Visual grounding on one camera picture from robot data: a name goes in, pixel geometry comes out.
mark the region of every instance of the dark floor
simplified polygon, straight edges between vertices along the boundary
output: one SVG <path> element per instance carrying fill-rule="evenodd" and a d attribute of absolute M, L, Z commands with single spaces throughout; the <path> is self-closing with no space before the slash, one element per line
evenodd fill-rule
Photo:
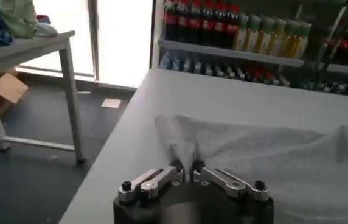
<path fill-rule="evenodd" d="M 52 82 L 26 80 L 29 92 L 2 118 L 9 135 L 72 143 L 64 92 Z M 58 223 L 131 96 L 102 89 L 78 94 L 84 166 L 59 150 L 13 144 L 0 153 L 0 223 Z M 101 108 L 107 97 L 122 99 L 120 108 Z"/>

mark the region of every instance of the cardboard box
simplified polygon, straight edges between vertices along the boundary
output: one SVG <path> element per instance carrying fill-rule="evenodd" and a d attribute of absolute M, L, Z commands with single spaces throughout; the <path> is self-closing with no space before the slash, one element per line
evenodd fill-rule
<path fill-rule="evenodd" d="M 17 104 L 27 90 L 28 86 L 18 79 L 14 68 L 0 73 L 0 116 Z"/>

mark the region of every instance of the yellow bottle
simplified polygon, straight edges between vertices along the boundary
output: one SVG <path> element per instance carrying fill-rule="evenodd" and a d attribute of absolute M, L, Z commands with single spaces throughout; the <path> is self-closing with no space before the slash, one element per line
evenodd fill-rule
<path fill-rule="evenodd" d="M 247 34 L 247 23 L 248 23 L 248 16 L 242 13 L 240 15 L 240 27 L 235 37 L 236 50 L 239 50 L 239 51 L 242 50 L 245 45 L 246 34 Z"/>
<path fill-rule="evenodd" d="M 310 29 L 312 28 L 312 24 L 310 23 L 301 23 L 300 25 L 302 27 L 302 36 L 299 38 L 299 41 L 297 42 L 297 46 L 292 52 L 292 57 L 293 58 L 298 58 L 301 59 L 305 50 L 307 49 L 308 46 L 308 36 Z"/>
<path fill-rule="evenodd" d="M 247 36 L 243 51 L 254 52 L 255 44 L 258 40 L 258 30 L 260 25 L 260 18 L 255 15 L 250 16 L 249 29 L 247 30 Z"/>
<path fill-rule="evenodd" d="M 286 58 L 290 58 L 290 52 L 294 46 L 294 43 L 297 41 L 298 36 L 299 36 L 299 27 L 300 24 L 295 22 L 295 21 L 291 21 L 291 30 L 290 32 L 286 33 L 286 39 L 284 41 L 285 45 L 283 48 L 283 52 L 280 55 L 281 57 L 286 57 Z"/>
<path fill-rule="evenodd" d="M 258 54 L 266 54 L 267 47 L 271 39 L 271 31 L 273 30 L 274 20 L 269 17 L 262 18 L 263 29 L 259 32 L 259 37 L 255 47 L 255 52 Z"/>
<path fill-rule="evenodd" d="M 293 30 L 294 23 L 295 22 L 293 20 L 287 21 L 287 24 L 285 26 L 285 32 L 282 35 L 282 44 L 281 44 L 281 47 L 280 47 L 279 52 L 278 52 L 279 57 L 285 56 L 286 48 L 287 48 L 289 41 L 291 40 L 293 32 L 294 32 L 294 30 Z"/>
<path fill-rule="evenodd" d="M 274 26 L 274 32 L 271 33 L 270 43 L 266 50 L 266 54 L 272 56 L 278 56 L 282 46 L 282 37 L 286 26 L 286 21 L 282 19 L 276 18 L 275 23 L 276 25 Z"/>

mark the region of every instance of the white table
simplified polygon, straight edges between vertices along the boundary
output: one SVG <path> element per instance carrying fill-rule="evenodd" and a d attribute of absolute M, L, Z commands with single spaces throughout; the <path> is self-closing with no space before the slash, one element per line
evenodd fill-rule
<path fill-rule="evenodd" d="M 348 123 L 348 97 L 182 72 L 151 70 L 81 185 L 61 224 L 113 223 L 124 180 L 168 165 L 154 118 L 180 114 L 212 122 L 327 133 Z"/>
<path fill-rule="evenodd" d="M 65 80 L 65 91 L 68 102 L 74 146 L 7 136 L 4 126 L 0 120 L 1 150 L 7 150 L 9 148 L 10 142 L 18 142 L 23 144 L 38 145 L 53 149 L 72 151 L 75 152 L 77 162 L 84 161 L 80 136 L 81 129 L 77 103 L 77 92 L 75 88 L 74 68 L 72 64 L 72 54 L 70 48 L 70 37 L 74 35 L 75 32 L 70 31 L 60 33 L 56 37 L 52 38 L 16 39 L 13 45 L 0 48 L 0 72 L 5 71 L 6 69 L 14 65 L 18 65 L 22 62 L 50 54 L 55 51 L 59 51 L 63 78 Z"/>

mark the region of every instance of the white fabric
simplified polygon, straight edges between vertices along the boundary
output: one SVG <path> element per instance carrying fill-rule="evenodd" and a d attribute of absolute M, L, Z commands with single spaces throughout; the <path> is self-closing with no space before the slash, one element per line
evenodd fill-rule
<path fill-rule="evenodd" d="M 263 180 L 275 223 L 348 223 L 348 125 L 328 134 L 158 116 L 165 149 L 188 170 L 193 159 Z"/>

